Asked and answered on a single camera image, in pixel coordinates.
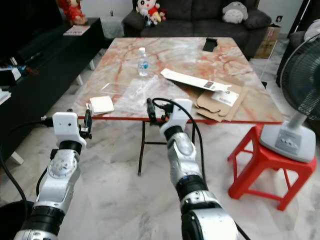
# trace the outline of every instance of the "bottle cap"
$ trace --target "bottle cap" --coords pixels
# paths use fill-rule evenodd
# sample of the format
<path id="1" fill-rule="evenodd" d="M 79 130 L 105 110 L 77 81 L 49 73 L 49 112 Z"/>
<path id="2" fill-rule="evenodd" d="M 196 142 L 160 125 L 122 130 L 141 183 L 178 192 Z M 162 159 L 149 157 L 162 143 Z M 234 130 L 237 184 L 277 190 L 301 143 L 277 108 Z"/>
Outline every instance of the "bottle cap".
<path id="1" fill-rule="evenodd" d="M 144 47 L 140 47 L 139 54 L 145 54 L 145 53 L 146 53 L 146 49 Z"/>

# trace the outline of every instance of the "black phone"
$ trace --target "black phone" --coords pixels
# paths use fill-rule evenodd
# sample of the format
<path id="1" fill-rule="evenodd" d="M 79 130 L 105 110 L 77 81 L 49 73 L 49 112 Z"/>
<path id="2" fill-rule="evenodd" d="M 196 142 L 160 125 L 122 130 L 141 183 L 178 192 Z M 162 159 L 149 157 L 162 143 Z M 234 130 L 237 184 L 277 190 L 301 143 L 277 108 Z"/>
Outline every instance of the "black phone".
<path id="1" fill-rule="evenodd" d="M 207 37 L 203 47 L 203 51 L 213 52 L 216 46 L 218 46 L 217 39 Z"/>

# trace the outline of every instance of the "water bottle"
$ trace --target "water bottle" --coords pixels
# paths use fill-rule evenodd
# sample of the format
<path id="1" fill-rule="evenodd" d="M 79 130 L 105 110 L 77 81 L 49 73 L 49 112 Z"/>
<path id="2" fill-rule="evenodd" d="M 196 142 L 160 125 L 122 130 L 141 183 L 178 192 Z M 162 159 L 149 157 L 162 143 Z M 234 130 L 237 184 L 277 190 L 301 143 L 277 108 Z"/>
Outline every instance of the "water bottle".
<path id="1" fill-rule="evenodd" d="M 139 60 L 138 60 L 138 72 L 140 76 L 147 76 L 148 72 L 148 60 L 146 56 L 146 49 L 144 47 L 139 48 Z"/>

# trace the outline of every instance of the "black tv cabinet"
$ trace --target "black tv cabinet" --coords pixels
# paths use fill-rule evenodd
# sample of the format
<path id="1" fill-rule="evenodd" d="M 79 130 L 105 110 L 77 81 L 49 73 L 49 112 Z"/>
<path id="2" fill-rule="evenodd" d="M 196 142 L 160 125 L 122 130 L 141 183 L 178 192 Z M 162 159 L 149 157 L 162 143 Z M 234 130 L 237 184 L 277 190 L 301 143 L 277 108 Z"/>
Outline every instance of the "black tv cabinet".
<path id="1" fill-rule="evenodd" d="M 21 77 L 11 87 L 11 98 L 0 105 L 0 141 L 16 126 L 44 116 L 103 48 L 105 39 L 100 19 L 89 18 L 88 25 L 91 27 L 82 36 L 62 35 L 44 47 L 42 55 L 28 65 L 39 74 Z M 5 160 L 32 129 L 33 126 L 26 126 L 6 140 Z"/>

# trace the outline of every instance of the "marble table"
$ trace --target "marble table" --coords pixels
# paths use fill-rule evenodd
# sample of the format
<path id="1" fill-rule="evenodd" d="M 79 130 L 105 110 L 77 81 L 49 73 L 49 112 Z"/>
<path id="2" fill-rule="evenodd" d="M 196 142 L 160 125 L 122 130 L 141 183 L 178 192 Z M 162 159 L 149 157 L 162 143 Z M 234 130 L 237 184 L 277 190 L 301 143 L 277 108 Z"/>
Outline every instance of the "marble table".
<path id="1" fill-rule="evenodd" d="M 248 88 L 248 93 L 232 123 L 281 123 L 282 114 L 235 41 L 229 37 L 217 37 L 217 41 L 218 47 L 213 52 L 207 52 L 202 51 L 206 42 L 205 37 L 116 38 L 77 97 L 73 110 L 83 118 L 86 103 L 90 98 L 107 95 L 101 91 L 105 85 L 115 84 L 115 88 L 126 88 L 134 81 L 147 83 L 154 75 L 158 76 L 160 87 L 153 89 L 151 95 L 146 93 L 145 99 L 141 101 L 144 102 L 147 97 L 185 97 L 195 101 L 203 90 L 166 80 L 160 72 L 168 68 L 210 81 L 225 76 L 232 76 L 242 81 Z M 138 74 L 140 47 L 145 47 L 148 55 L 148 77 L 141 77 Z M 126 94 L 128 94 L 126 91 L 111 94 L 115 110 L 109 114 L 94 116 L 93 119 L 148 121 L 146 107 L 139 106 L 137 101 L 130 101 Z M 130 107 L 126 109 L 120 102 L 130 103 Z M 195 107 L 191 114 L 197 122 L 208 124 L 216 122 L 197 114 Z"/>

